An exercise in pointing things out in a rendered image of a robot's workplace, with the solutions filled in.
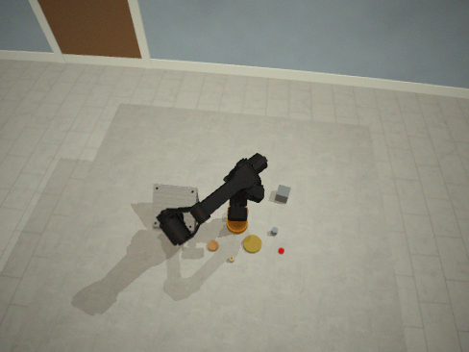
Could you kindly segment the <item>yellow round disc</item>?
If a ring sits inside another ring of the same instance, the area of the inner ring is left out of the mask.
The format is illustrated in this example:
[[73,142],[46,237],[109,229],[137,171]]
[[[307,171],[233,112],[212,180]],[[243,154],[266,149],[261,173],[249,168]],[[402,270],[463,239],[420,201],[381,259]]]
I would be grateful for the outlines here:
[[258,236],[247,236],[243,241],[244,249],[249,253],[257,253],[261,249],[261,240]]

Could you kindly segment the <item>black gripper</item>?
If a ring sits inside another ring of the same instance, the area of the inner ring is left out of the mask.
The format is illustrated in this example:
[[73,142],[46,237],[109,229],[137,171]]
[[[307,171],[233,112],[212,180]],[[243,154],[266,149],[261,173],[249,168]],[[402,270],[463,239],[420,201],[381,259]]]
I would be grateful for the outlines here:
[[[247,220],[247,202],[243,202],[243,198],[247,193],[247,189],[237,192],[230,198],[230,206],[228,209],[228,219],[230,221],[246,221]],[[236,200],[236,201],[235,201]]]

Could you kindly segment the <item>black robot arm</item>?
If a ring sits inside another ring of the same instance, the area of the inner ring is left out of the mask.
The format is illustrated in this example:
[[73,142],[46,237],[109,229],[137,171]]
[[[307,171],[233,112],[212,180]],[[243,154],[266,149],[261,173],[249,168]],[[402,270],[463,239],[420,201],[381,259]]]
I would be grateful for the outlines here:
[[[247,189],[243,202],[247,202],[248,199],[259,203],[264,198],[264,187],[261,185],[259,174],[266,167],[267,159],[259,153],[256,153],[248,160],[247,158],[241,159],[223,179],[226,183],[203,201],[199,201],[191,207],[166,208],[162,210],[158,215],[159,217],[156,217],[159,223],[161,222],[160,228],[173,245],[182,245],[192,239],[197,233],[199,225],[207,221],[213,212],[237,192]],[[198,224],[193,232],[194,234],[184,225],[184,214],[181,213],[191,213],[197,221]]]

